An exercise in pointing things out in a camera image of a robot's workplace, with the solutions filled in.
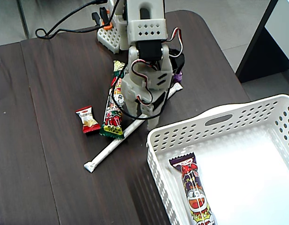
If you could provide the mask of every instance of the small red candy wrapper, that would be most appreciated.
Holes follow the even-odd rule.
[[[91,106],[79,109],[75,111],[75,113],[78,114],[82,120],[84,134],[101,128],[98,122],[93,118]]]

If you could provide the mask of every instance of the cartoon character print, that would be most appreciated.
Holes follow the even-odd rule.
[[[197,173],[197,165],[190,163],[189,165],[182,166],[182,173],[185,178],[184,187],[194,224],[215,225],[213,213],[211,212],[199,179],[199,174]]]
[[[196,225],[214,225],[215,221],[206,196],[200,188],[192,188],[187,196],[189,208]]]
[[[117,111],[112,110],[112,107],[107,108],[107,114],[104,124],[119,127],[121,124],[121,116]]]

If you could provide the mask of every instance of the dark wooden table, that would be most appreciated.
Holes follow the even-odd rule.
[[[204,20],[166,14],[168,31],[183,31],[184,89],[159,126],[249,98]],[[112,139],[84,135],[75,110],[92,105],[103,121],[112,55],[95,33],[62,33],[0,47],[0,224],[169,224],[146,163],[146,125],[93,173],[83,164]],[[123,127],[130,119],[124,118]]]

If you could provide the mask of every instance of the snack packet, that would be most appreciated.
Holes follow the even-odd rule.
[[[91,106],[87,106],[82,109],[79,109],[75,111],[75,113],[78,114],[82,120],[83,133],[88,133],[90,131],[99,130],[101,128],[98,122],[93,118]]]
[[[114,70],[113,70],[114,78],[111,87],[114,85],[114,82],[116,82],[117,78],[120,76],[121,70],[125,65],[124,63],[121,63],[119,61],[113,61],[113,63],[114,63]],[[124,97],[121,94],[121,80],[122,77],[119,78],[114,88],[114,98],[120,107],[124,105]],[[122,112],[114,104],[111,98],[111,94],[112,88],[110,88],[109,90],[109,96],[107,99],[107,105],[104,114],[104,123],[100,130],[100,135],[123,139],[125,137],[123,130],[121,128]]]
[[[194,225],[215,225],[215,217],[202,188],[194,153],[169,160],[182,172],[182,181]]]

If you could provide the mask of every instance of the black cable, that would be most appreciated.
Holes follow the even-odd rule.
[[[146,117],[146,118],[135,117],[135,116],[132,116],[131,114],[129,114],[128,112],[126,112],[123,108],[121,108],[121,107],[119,106],[119,104],[117,103],[117,101],[116,101],[115,98],[114,98],[114,90],[115,90],[115,86],[116,86],[118,80],[122,77],[122,74],[123,74],[123,72],[124,72],[126,66],[127,66],[127,63],[126,63],[126,64],[124,65],[124,67],[122,68],[122,70],[121,70],[119,76],[117,77],[116,82],[114,82],[114,84],[113,84],[113,86],[112,86],[112,90],[111,90],[111,98],[112,98],[114,104],[118,107],[118,109],[121,110],[121,112],[122,112],[124,115],[126,115],[126,116],[128,116],[128,117],[130,117],[130,118],[132,118],[132,119],[134,119],[134,120],[150,120],[150,119],[153,119],[153,118],[156,118],[156,117],[160,116],[161,113],[163,113],[163,110],[164,110],[165,105],[166,105],[166,103],[167,103],[168,95],[169,95],[169,90],[170,90],[170,86],[171,86],[171,84],[170,84],[169,88],[167,89],[167,93],[166,93],[166,97],[165,97],[164,104],[163,104],[163,106],[162,106],[160,112],[159,112],[157,115],[154,115],[154,116],[151,116],[151,117]]]
[[[113,8],[113,11],[112,11],[112,14],[109,18],[109,21],[102,25],[102,26],[95,26],[94,28],[92,29],[89,29],[89,30],[68,30],[68,29],[58,29],[55,33],[53,33],[51,36],[49,36],[53,31],[54,29],[56,29],[62,22],[64,22],[67,18],[71,17],[73,14],[79,12],[80,10],[84,9],[85,7],[87,6],[90,6],[90,5],[95,5],[97,3],[100,3],[102,2],[101,0],[94,0],[94,1],[91,1],[89,3],[86,3],[85,5],[77,8],[76,10],[72,11],[71,13],[69,13],[68,15],[66,15],[65,17],[63,17],[59,22],[57,22],[48,32],[45,31],[45,29],[43,28],[38,28],[36,31],[35,31],[35,35],[37,38],[40,38],[40,39],[44,39],[44,40],[50,40],[52,39],[53,37],[56,36],[56,34],[58,34],[60,31],[66,31],[66,32],[70,32],[70,33],[89,33],[89,32],[92,32],[92,31],[95,31],[95,30],[98,30],[98,29],[101,29],[101,28],[104,28],[106,26],[109,26],[110,25],[110,22],[115,14],[115,10],[116,10],[116,7],[118,5],[120,0],[117,0],[115,5],[114,5],[114,8]],[[38,35],[38,32],[39,31],[43,31],[44,32],[44,36],[39,36]]]

